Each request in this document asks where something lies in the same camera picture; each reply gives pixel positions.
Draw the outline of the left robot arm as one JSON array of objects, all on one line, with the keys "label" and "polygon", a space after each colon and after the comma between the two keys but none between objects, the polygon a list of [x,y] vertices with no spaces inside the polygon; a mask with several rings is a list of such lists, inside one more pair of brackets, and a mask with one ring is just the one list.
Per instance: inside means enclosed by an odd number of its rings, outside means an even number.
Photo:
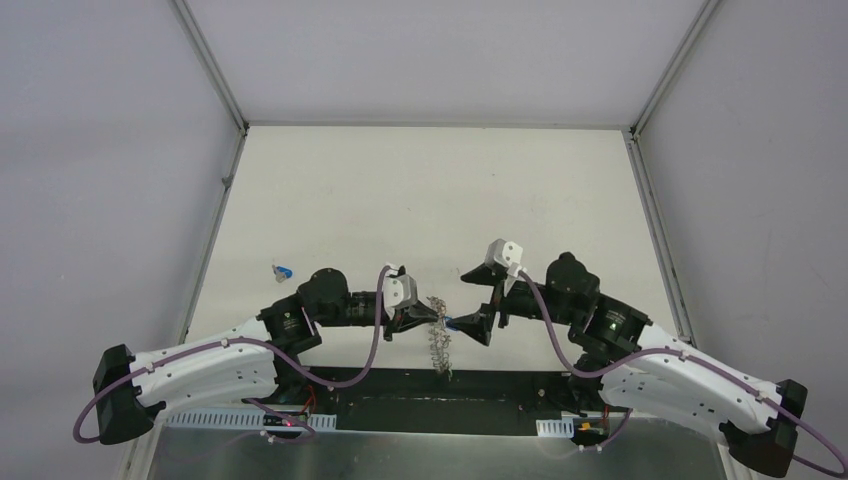
[{"label": "left robot arm", "polygon": [[[370,373],[381,341],[438,322],[404,267],[385,266],[373,291],[352,292],[346,276],[322,268],[295,292],[243,323],[190,343],[149,352],[120,344],[105,350],[92,380],[93,397],[75,420],[81,444],[115,445],[137,439],[172,415],[235,400],[273,396],[297,402],[305,380],[328,389],[352,387]],[[345,380],[322,378],[301,353],[319,346],[321,328],[369,327],[364,366]]]}]

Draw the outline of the round metal keyring disc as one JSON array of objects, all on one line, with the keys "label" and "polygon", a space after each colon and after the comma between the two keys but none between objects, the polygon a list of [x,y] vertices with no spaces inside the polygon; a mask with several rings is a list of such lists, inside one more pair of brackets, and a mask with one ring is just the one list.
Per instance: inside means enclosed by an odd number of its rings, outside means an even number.
[{"label": "round metal keyring disc", "polygon": [[428,329],[431,364],[438,375],[451,380],[453,376],[449,353],[451,337],[447,331],[446,303],[436,296],[428,296],[427,300],[430,308],[437,314],[437,320]]}]

